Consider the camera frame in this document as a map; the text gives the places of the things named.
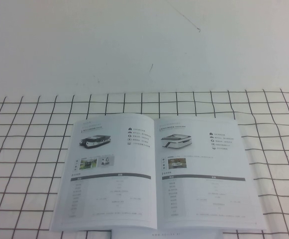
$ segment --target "booklet page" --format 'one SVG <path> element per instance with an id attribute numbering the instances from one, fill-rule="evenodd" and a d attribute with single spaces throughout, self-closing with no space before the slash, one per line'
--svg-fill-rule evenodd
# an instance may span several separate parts
<path id="1" fill-rule="evenodd" d="M 76 123 L 51 230 L 157 228 L 154 147 L 146 116 Z"/>
<path id="2" fill-rule="evenodd" d="M 155 121 L 158 227 L 265 228 L 234 120 Z"/>

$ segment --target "white wall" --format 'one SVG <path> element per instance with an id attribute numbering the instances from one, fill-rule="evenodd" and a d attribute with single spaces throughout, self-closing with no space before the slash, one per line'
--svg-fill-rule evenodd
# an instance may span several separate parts
<path id="1" fill-rule="evenodd" d="M 0 0 L 0 94 L 271 87 L 289 0 Z"/>

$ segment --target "product brochure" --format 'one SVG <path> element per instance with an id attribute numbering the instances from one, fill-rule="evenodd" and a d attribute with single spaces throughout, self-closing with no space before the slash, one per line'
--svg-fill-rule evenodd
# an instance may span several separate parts
<path id="1" fill-rule="evenodd" d="M 52 231 L 264 229 L 237 122 L 115 114 L 74 124 Z"/>

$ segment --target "white tablecloth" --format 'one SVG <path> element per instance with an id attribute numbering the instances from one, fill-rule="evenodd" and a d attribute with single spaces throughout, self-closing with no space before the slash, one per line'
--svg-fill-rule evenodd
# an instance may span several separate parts
<path id="1" fill-rule="evenodd" d="M 226 231 L 224 238 L 289 238 L 289 92 L 259 90 L 1 97 L 0 239 L 110 238 L 48 228 L 72 124 L 122 112 L 236 119 L 269 228 Z"/>

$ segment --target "small photo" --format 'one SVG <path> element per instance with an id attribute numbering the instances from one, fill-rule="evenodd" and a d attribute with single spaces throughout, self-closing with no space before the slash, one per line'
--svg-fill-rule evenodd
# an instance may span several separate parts
<path id="1" fill-rule="evenodd" d="M 185 158 L 171 158 L 168 161 L 169 169 L 173 168 L 186 168 L 186 159 Z"/>
<path id="2" fill-rule="evenodd" d="M 80 169 L 95 168 L 96 167 L 96 161 L 97 161 L 97 159 L 81 160 L 80 161 Z"/>
<path id="3" fill-rule="evenodd" d="M 114 156 L 105 156 L 98 158 L 98 167 L 108 167 L 114 165 Z"/>

